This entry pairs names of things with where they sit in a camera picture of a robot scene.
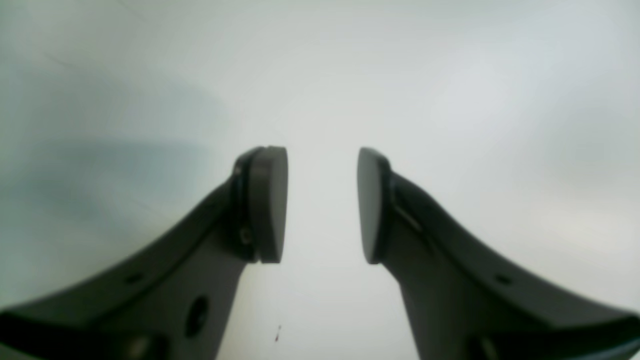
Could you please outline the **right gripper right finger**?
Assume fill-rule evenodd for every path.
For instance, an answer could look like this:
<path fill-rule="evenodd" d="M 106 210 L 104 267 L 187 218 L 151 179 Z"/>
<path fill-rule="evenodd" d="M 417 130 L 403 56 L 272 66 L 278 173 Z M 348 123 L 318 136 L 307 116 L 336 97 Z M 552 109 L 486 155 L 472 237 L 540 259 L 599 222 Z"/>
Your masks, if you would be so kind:
<path fill-rule="evenodd" d="M 357 166 L 363 254 L 397 281 L 421 360 L 630 360 L 639 315 L 590 300 L 478 240 L 374 148 Z"/>

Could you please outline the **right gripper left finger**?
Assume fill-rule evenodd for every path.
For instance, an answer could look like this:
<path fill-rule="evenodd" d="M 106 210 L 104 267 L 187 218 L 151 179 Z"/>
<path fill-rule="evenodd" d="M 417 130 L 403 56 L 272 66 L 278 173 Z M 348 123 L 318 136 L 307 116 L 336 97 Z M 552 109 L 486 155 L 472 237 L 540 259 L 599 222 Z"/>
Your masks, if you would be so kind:
<path fill-rule="evenodd" d="M 288 152 L 257 146 L 146 248 L 1 312 L 1 346 L 32 360 L 214 360 L 248 264 L 279 264 Z"/>

